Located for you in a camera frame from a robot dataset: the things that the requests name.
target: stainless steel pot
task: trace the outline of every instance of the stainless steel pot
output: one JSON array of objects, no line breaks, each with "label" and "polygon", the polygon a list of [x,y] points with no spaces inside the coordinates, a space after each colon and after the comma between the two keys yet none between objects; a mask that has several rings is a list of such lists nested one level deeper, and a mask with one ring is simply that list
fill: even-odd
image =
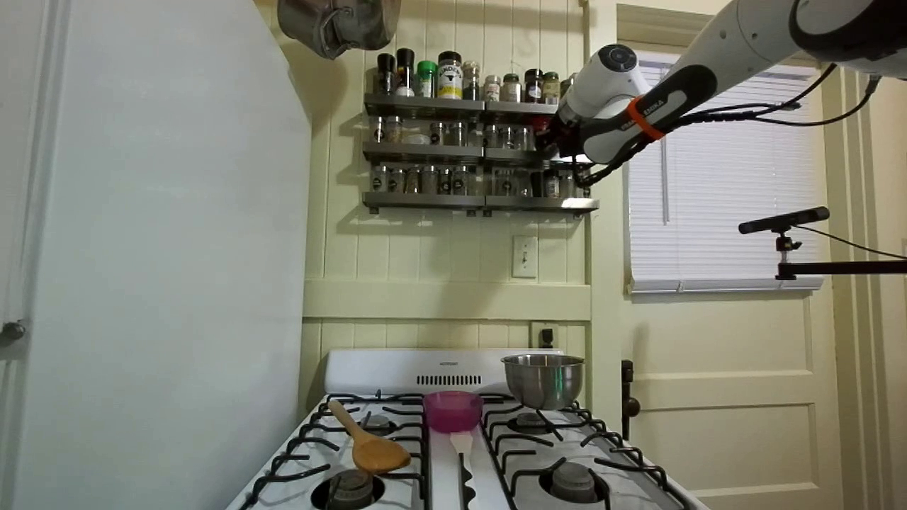
[{"label": "stainless steel pot", "polygon": [[569,409],[585,385],[585,360],[565,354],[506,358],[510,394],[530,409]]}]

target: wall outlet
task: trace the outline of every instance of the wall outlet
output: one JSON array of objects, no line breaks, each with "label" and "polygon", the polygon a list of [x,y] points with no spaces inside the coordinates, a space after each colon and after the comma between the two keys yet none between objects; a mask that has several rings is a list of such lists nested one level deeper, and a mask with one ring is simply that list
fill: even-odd
[{"label": "wall outlet", "polygon": [[513,235],[510,248],[510,273],[513,279],[538,279],[538,239],[535,235]]},{"label": "wall outlet", "polygon": [[558,324],[530,324],[530,348],[557,348]]}]

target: window blind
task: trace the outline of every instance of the window blind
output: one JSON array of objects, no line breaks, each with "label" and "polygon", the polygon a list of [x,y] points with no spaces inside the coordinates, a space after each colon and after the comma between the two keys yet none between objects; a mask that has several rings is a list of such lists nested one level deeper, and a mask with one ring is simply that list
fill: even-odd
[{"label": "window blind", "polygon": [[[656,85],[667,58],[646,58]],[[771,68],[703,109],[785,103],[812,74]],[[776,119],[816,119],[815,109]],[[771,232],[739,235],[737,225],[823,205],[816,130],[762,122],[693,126],[646,149],[626,169],[630,295],[684,292],[815,292],[823,279],[774,282]],[[798,235],[798,258],[816,258],[816,239]]]}]

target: pink cup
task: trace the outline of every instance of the pink cup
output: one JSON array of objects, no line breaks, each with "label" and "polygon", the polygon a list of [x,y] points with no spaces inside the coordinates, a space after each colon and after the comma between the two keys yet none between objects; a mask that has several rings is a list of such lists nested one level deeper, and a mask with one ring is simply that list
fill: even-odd
[{"label": "pink cup", "polygon": [[439,433],[470,432],[482,416],[482,397],[469,391],[439,391],[425,397],[428,429]]}]

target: refrigerator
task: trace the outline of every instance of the refrigerator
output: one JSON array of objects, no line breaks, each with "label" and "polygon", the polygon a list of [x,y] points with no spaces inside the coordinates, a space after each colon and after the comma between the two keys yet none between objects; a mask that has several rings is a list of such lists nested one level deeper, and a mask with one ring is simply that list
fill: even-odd
[{"label": "refrigerator", "polygon": [[225,507],[300,415],[286,59],[251,0],[7,0],[0,42],[0,507]]}]

